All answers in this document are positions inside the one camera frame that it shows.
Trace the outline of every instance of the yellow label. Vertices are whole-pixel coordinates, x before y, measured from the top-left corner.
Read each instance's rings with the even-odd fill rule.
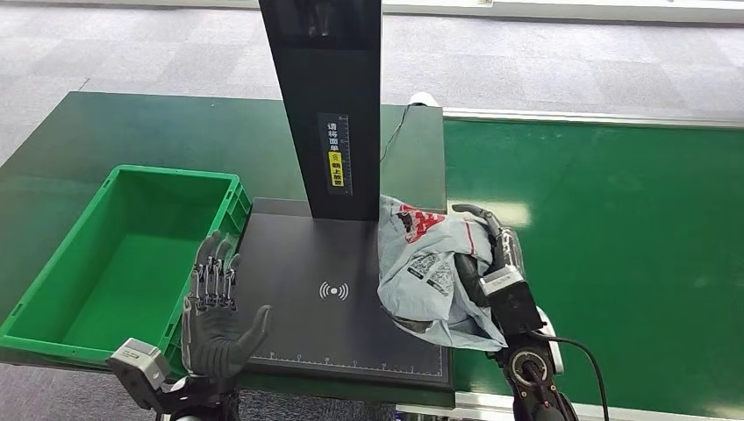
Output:
[[[341,152],[329,152],[328,164],[331,166],[331,185],[344,187],[344,168],[341,162]]]

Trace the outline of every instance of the humanoid robot hand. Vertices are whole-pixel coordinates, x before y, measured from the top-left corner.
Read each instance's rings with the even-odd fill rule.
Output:
[[[240,325],[235,293],[240,255],[218,231],[199,247],[191,290],[183,298],[182,362],[192,375],[230,379],[240,373],[268,332],[271,306],[256,311],[249,329]]]

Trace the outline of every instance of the wireless symbol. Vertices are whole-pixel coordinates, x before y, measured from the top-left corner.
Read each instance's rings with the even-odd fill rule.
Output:
[[[323,284],[320,285],[320,298],[325,300],[328,296],[339,296],[341,301],[346,301],[348,297],[348,285],[342,283],[341,286],[337,288],[328,285],[328,282],[323,282]]]

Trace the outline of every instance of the black vertical panel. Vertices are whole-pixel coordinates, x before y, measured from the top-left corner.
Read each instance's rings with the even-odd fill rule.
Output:
[[[377,220],[381,1],[260,3],[312,216]]]

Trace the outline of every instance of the black stand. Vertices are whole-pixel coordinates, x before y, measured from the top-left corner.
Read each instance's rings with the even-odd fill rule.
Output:
[[[256,199],[238,308],[271,304],[248,370],[451,389],[449,353],[399,330],[376,289],[380,0],[261,0],[308,202]]]

